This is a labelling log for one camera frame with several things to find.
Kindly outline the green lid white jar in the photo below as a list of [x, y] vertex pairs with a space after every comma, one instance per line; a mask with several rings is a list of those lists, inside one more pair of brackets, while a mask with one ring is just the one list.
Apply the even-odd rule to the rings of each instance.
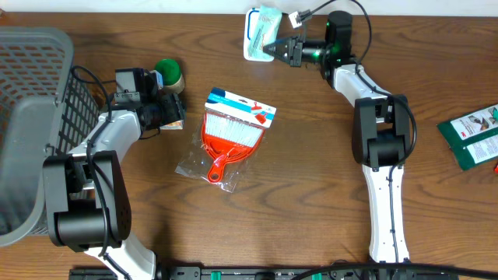
[[184, 91], [185, 82], [181, 67], [174, 59], [162, 59], [155, 65], [163, 77], [163, 88], [167, 93], [180, 94]]

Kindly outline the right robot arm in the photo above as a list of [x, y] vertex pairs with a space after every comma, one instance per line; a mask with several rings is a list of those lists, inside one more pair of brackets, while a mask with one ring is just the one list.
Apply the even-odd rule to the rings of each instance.
[[323, 40], [304, 35], [279, 38], [263, 47], [292, 67], [320, 66], [321, 76], [352, 105], [352, 154], [361, 165], [370, 204], [370, 258], [377, 263], [409, 261], [404, 241], [402, 178], [412, 151], [414, 117], [403, 95], [391, 95], [366, 74], [352, 52], [353, 17], [330, 12]]

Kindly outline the green grip gloves package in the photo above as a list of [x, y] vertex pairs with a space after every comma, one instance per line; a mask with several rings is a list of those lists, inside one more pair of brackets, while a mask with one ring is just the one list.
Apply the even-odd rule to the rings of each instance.
[[444, 137], [462, 170], [497, 159], [497, 105], [441, 122]]

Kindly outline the orange snack box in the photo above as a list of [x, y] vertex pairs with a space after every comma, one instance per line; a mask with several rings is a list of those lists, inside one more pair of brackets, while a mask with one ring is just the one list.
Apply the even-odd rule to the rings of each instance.
[[183, 128], [184, 120], [179, 120], [160, 126], [160, 130], [182, 130]]

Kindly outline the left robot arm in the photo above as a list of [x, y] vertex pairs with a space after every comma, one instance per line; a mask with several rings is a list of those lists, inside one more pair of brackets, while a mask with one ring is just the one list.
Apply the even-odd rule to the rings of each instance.
[[107, 109], [75, 148], [44, 160], [42, 179], [48, 236], [58, 247], [102, 262], [116, 279], [168, 279], [157, 253], [132, 232], [132, 210], [121, 171], [146, 131], [184, 119], [176, 93], [163, 93], [157, 70], [122, 68]]

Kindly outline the red dustpan brush package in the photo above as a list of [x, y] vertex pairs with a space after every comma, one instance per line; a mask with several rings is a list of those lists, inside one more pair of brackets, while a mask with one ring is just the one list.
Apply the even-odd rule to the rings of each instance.
[[233, 192], [257, 154], [277, 108], [214, 87], [175, 172]]

